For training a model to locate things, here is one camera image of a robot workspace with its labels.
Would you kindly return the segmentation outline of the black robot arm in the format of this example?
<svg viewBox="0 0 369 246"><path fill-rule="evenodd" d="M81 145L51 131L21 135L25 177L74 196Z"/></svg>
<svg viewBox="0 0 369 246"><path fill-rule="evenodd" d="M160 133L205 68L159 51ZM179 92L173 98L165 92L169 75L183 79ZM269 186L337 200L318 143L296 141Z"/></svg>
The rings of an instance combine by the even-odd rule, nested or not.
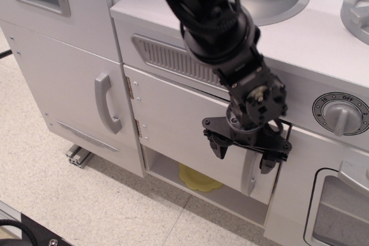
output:
<svg viewBox="0 0 369 246"><path fill-rule="evenodd" d="M240 0L166 0L180 21L186 51L218 76L229 93L227 114L202 121L218 158L235 145L262 154L263 174L288 158L282 137L286 89L257 50L259 28Z"/></svg>

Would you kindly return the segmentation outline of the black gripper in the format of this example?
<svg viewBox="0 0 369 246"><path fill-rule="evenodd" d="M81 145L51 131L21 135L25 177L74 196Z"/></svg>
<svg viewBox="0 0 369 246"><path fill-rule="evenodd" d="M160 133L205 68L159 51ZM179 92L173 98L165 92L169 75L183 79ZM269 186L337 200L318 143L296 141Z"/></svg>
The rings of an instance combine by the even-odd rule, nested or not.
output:
<svg viewBox="0 0 369 246"><path fill-rule="evenodd" d="M284 121L273 121L276 128L267 123L251 130L238 129L228 122L226 117L204 118L202 126L204 136L210 142L214 154L224 159L229 146L237 146L262 154L259 168L262 174L268 174L277 162L286 161L292 145L282 136Z"/></svg>

